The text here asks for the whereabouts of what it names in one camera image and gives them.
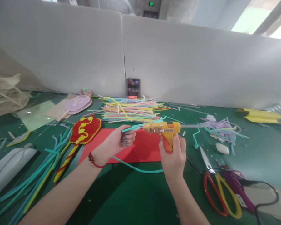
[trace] smartphone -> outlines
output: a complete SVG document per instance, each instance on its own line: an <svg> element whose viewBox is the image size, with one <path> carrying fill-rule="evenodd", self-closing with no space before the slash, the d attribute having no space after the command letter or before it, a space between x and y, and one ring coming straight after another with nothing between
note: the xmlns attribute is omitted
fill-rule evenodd
<svg viewBox="0 0 281 225"><path fill-rule="evenodd" d="M126 78L127 98L139 99L141 97L141 80L137 78Z"/></svg>

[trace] red foam sheet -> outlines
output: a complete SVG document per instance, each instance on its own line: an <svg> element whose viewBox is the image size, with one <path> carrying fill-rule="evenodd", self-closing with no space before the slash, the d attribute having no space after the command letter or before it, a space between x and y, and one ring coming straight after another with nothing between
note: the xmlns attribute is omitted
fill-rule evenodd
<svg viewBox="0 0 281 225"><path fill-rule="evenodd" d="M101 129L95 137L85 145L78 164L80 164L90 152L100 145L114 129ZM161 161L159 151L159 134L148 133L144 130L137 130L133 145L125 148L115 156L124 162L158 162ZM111 158L108 163L119 163Z"/></svg>

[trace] hand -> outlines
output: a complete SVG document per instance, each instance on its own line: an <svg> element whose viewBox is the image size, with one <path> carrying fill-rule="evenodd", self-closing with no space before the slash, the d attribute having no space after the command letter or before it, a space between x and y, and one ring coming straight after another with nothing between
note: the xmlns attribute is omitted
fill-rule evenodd
<svg viewBox="0 0 281 225"><path fill-rule="evenodd" d="M177 133L173 137L173 153L168 154L165 151L162 138L159 142L159 149L161 154L161 164L167 181L183 179L183 170L186 161L186 143L185 139L180 137Z"/></svg>
<svg viewBox="0 0 281 225"><path fill-rule="evenodd" d="M118 127L92 151L92 155L97 165L105 165L111 157L133 144L136 136L135 131L129 130L122 133L122 130L130 127L131 126L129 125L122 125Z"/></svg>

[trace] red bead bracelet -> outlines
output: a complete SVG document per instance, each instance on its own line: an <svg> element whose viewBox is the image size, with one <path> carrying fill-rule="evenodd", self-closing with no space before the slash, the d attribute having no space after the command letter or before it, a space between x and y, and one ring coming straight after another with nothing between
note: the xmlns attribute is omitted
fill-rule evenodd
<svg viewBox="0 0 281 225"><path fill-rule="evenodd" d="M98 166L97 164L95 164L95 160L94 160L94 157L91 155L91 152L88 154L88 161L90 161L92 164L94 164L95 167L98 167L98 168L104 168L104 166Z"/></svg>

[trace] yellow glue gun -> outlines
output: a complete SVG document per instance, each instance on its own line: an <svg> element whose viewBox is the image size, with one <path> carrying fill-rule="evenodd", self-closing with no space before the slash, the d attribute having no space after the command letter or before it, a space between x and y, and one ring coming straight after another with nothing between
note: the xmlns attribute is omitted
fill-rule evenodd
<svg viewBox="0 0 281 225"><path fill-rule="evenodd" d="M173 135L179 133L181 125L179 122L173 122L172 124L167 124L167 122L156 122L156 123L146 123L144 124L144 130L149 133L160 133L169 142L169 150L173 151Z"/></svg>

